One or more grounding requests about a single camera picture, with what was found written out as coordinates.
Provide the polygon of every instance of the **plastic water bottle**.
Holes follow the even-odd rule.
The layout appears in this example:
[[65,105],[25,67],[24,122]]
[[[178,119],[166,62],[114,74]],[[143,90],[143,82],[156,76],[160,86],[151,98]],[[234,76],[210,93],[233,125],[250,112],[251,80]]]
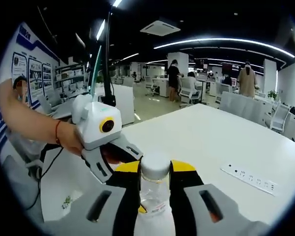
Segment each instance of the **plastic water bottle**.
[[174,236],[175,224],[169,205],[170,159],[163,152],[148,153],[141,160],[141,209],[135,236]]

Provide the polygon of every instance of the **yellow camera lens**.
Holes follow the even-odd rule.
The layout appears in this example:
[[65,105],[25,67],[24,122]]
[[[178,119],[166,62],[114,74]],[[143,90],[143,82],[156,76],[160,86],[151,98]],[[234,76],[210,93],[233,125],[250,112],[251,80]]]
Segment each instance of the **yellow camera lens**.
[[99,125],[99,130],[102,133],[107,133],[113,129],[114,124],[114,119],[112,117],[107,117]]

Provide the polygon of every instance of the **bottle cap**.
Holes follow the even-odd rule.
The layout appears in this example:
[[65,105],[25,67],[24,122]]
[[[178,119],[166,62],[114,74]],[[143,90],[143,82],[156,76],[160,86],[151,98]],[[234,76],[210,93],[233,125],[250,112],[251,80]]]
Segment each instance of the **bottle cap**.
[[141,172],[150,180],[161,180],[168,174],[170,165],[171,160],[167,153],[150,152],[141,159]]

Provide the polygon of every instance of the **person in beige coat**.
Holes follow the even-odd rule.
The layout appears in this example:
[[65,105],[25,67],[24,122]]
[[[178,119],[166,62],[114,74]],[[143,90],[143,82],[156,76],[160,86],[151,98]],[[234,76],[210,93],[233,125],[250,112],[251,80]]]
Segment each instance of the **person in beige coat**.
[[239,94],[246,97],[255,97],[256,73],[251,69],[249,62],[241,69],[238,76],[238,83]]

